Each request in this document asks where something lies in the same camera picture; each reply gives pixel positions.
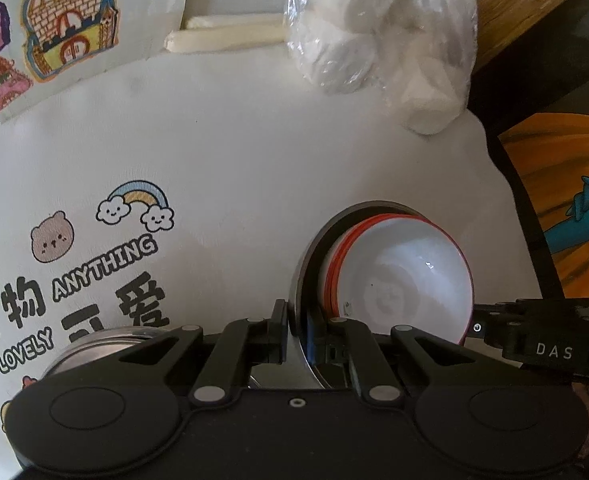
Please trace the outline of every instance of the red arched window drawing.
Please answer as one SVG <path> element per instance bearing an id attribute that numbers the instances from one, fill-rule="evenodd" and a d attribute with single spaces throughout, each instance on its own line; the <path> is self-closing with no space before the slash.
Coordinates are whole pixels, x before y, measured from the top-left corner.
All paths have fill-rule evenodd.
<path id="1" fill-rule="evenodd" d="M 81 28 L 83 18 L 78 10 L 66 10 L 56 20 L 56 31 L 60 38 L 65 36 L 70 27 Z"/>
<path id="2" fill-rule="evenodd" d="M 90 51 L 90 42 L 81 34 L 62 44 L 59 58 L 63 64 L 81 59 Z"/>

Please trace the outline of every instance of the plastic bag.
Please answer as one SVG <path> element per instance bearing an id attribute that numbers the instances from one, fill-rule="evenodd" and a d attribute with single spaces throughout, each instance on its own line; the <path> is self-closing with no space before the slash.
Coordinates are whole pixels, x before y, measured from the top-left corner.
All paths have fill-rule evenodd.
<path id="1" fill-rule="evenodd" d="M 376 83 L 407 128 L 434 134 L 467 105 L 476 0 L 289 0 L 288 48 L 328 93 Z"/>

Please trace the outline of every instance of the orange painted background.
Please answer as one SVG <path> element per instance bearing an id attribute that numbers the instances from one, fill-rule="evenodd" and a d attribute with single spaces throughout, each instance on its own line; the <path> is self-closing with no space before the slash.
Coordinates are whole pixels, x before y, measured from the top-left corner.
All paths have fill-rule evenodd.
<path id="1" fill-rule="evenodd" d="M 565 212 L 589 176 L 589 116 L 538 113 L 499 137 L 545 231 Z M 567 298 L 589 298 L 589 241 L 553 255 Z"/>

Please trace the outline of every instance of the rainbow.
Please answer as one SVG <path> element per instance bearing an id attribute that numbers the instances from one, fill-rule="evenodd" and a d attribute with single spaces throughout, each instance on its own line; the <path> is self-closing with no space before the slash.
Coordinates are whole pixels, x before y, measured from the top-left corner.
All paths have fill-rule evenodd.
<path id="1" fill-rule="evenodd" d="M 133 180 L 117 187 L 110 193 L 108 200 L 115 196 L 122 196 L 124 203 L 141 202 L 148 207 L 158 205 L 162 209 L 168 207 L 168 199 L 159 187 L 147 180 Z"/>

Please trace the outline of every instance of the red rim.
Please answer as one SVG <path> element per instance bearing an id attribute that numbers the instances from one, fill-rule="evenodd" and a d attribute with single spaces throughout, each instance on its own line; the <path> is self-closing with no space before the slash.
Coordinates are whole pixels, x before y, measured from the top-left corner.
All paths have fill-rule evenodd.
<path id="1" fill-rule="evenodd" d="M 329 267 L 327 270 L 327 276 L 325 277 L 325 288 L 324 288 L 324 295 L 323 295 L 324 304 L 329 305 L 330 312 L 335 317 L 340 316 L 339 311 L 338 311 L 338 295 L 337 295 L 338 279 L 339 279 L 339 274 L 341 271 L 341 266 L 343 266 L 343 261 L 345 260 L 345 257 L 347 256 L 348 251 L 350 250 L 350 248 L 352 247 L 354 242 L 356 242 L 357 238 L 359 236 L 361 236 L 361 234 L 363 234 L 365 231 L 367 231 L 370 227 L 373 227 L 374 225 L 376 225 L 380 222 L 390 220 L 392 218 L 412 218 L 412 219 L 418 220 L 420 222 L 424 222 L 428 225 L 431 225 L 432 227 L 435 227 L 440 232 L 442 232 L 442 234 L 444 234 L 450 240 L 450 242 L 452 242 L 454 247 L 456 247 L 456 250 L 461 255 L 461 258 L 463 259 L 463 263 L 465 263 L 465 267 L 468 270 L 469 286 L 470 286 L 470 292 L 471 292 L 471 298 L 472 298 L 472 301 L 469 306 L 468 324 L 466 326 L 465 332 L 463 333 L 463 336 L 459 340 L 459 344 L 463 344 L 465 342 L 465 338 L 466 338 L 466 335 L 469 330 L 469 324 L 472 321 L 472 313 L 474 310 L 474 283 L 472 282 L 472 273 L 469 270 L 468 260 L 466 260 L 465 254 L 463 254 L 463 251 L 459 247 L 458 243 L 456 243 L 453 240 L 453 238 L 449 234 L 447 234 L 447 232 L 445 232 L 438 225 L 434 224 L 433 222 L 431 222 L 430 220 L 428 220 L 426 218 L 421 218 L 418 216 L 407 215 L 407 214 L 388 213 L 388 214 L 373 216 L 372 218 L 369 218 L 367 220 L 364 220 L 360 224 L 357 224 L 353 228 L 352 232 L 347 237 L 345 237 L 345 239 L 343 240 L 343 243 L 341 243 L 341 245 L 338 247 L 337 251 L 335 252 L 335 254 L 332 258 L 332 261 L 329 264 Z"/>

